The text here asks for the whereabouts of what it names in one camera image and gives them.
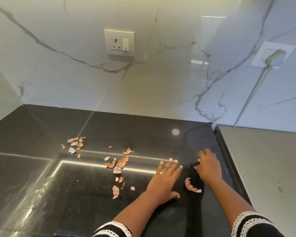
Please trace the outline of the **black sleeve lace trim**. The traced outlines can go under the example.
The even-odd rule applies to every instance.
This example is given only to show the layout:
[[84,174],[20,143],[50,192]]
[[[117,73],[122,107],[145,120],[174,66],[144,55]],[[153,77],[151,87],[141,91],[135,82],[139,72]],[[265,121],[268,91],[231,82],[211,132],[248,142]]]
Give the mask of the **black sleeve lace trim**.
[[246,211],[233,223],[231,237],[285,237],[265,216]]
[[133,235],[122,223],[111,221],[96,229],[92,237],[133,237]]

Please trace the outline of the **black left sleeve lace trim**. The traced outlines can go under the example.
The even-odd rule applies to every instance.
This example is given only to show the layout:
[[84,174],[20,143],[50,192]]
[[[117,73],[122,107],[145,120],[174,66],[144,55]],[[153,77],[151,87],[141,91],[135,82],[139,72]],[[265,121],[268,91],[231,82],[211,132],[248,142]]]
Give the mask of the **black left sleeve lace trim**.
[[96,229],[92,237],[133,237],[133,235],[122,223],[111,221]]

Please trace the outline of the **white square wall plate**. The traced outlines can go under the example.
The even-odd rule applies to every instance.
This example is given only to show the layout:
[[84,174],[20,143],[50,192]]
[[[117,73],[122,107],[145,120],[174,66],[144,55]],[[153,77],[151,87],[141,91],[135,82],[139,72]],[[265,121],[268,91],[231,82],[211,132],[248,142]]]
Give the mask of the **white square wall plate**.
[[264,41],[258,49],[258,51],[256,52],[256,54],[254,54],[249,65],[253,67],[266,67],[266,64],[264,63],[266,58],[273,54],[276,50],[284,50],[287,52],[284,60],[285,62],[287,58],[292,54],[295,48],[296,45]]

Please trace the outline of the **person's right hand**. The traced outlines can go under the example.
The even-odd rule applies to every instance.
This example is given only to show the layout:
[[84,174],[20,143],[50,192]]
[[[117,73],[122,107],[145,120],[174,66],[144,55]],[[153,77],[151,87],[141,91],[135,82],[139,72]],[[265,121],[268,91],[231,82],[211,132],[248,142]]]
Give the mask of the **person's right hand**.
[[216,184],[222,179],[220,161],[213,152],[211,157],[203,157],[201,161],[198,161],[195,169],[200,178],[209,186]]

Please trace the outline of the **black right sleeve lace trim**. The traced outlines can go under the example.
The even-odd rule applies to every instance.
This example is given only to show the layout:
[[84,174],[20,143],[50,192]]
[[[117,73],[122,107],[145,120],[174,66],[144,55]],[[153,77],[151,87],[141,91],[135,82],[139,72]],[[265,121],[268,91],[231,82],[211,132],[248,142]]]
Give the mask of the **black right sleeve lace trim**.
[[231,237],[285,237],[265,216],[246,211],[233,223]]

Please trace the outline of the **person's right forearm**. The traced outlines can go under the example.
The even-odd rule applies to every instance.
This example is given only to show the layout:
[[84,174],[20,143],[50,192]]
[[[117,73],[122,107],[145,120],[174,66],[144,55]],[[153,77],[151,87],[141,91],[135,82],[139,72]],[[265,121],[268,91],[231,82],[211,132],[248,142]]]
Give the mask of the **person's right forearm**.
[[204,182],[212,189],[231,228],[240,214],[248,211],[255,212],[255,209],[222,178],[206,178]]

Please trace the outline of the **scattered onion peels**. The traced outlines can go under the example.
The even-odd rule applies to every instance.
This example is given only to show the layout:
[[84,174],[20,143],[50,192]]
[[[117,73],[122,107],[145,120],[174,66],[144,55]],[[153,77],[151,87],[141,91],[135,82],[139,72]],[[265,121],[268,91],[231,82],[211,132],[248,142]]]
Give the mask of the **scattered onion peels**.
[[86,152],[86,153],[93,153],[93,154],[101,154],[101,155],[109,155],[105,157],[105,161],[107,168],[109,169],[119,169],[120,171],[122,169],[126,169],[125,165],[129,161],[129,157],[137,158],[137,159],[148,159],[148,160],[155,160],[155,161],[163,161],[167,162],[166,159],[160,159],[160,158],[152,158],[152,157],[145,157],[145,156],[138,156],[138,155],[132,155],[132,151],[130,148],[128,148],[126,151],[123,152],[123,154],[116,154],[111,152],[101,152],[101,151],[88,151],[88,150],[81,150],[81,148],[84,146],[83,144],[83,138],[73,138],[69,139],[67,141],[67,144],[69,144],[68,152],[70,154],[76,154],[78,151],[80,152]]

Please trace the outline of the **white wall socket with switch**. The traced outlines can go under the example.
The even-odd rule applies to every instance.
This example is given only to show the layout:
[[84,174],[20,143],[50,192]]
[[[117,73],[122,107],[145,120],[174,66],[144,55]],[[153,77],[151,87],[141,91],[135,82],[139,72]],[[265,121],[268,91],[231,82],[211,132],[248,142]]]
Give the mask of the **white wall socket with switch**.
[[134,32],[104,30],[104,38],[108,55],[135,56]]

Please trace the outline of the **person's left hand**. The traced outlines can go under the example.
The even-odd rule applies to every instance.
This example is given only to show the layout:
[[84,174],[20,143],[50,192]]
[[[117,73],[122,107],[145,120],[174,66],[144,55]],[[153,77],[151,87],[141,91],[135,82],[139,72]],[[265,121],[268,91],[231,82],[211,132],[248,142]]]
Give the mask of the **person's left hand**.
[[169,193],[173,191],[174,184],[182,172],[183,167],[178,164],[175,172],[170,173],[170,167],[173,161],[174,159],[170,158],[163,166],[162,173],[157,174],[156,172],[147,186],[146,192],[158,206],[172,200],[169,199]]

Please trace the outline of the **person's left forearm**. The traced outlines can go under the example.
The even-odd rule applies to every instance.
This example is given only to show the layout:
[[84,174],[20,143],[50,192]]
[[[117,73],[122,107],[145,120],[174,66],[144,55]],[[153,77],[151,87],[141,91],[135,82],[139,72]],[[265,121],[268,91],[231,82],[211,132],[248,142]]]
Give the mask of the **person's left forearm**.
[[133,237],[140,237],[156,208],[168,200],[168,195],[165,193],[146,190],[113,221],[126,226]]

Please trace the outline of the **grey plug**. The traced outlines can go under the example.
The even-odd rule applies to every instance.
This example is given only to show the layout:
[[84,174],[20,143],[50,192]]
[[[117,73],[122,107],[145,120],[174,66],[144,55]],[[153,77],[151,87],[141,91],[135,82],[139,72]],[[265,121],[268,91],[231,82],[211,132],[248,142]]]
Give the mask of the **grey plug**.
[[273,54],[266,58],[265,64],[267,68],[276,68],[280,67],[285,60],[286,51],[284,50],[276,50]]

